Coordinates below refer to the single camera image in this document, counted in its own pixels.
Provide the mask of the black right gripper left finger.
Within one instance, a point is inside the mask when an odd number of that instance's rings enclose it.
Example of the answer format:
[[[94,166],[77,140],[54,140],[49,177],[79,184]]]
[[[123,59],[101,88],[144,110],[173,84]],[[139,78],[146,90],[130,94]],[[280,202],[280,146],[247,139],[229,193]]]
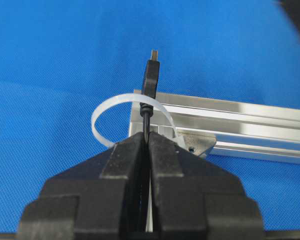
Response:
[[[21,216],[19,240],[122,240],[145,229],[142,132],[51,178]]]

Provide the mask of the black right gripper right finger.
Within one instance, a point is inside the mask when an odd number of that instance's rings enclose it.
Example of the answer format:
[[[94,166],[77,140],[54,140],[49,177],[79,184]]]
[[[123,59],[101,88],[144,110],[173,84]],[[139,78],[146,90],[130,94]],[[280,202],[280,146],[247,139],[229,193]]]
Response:
[[[258,204],[240,179],[152,132],[152,199],[162,240],[262,240]]]

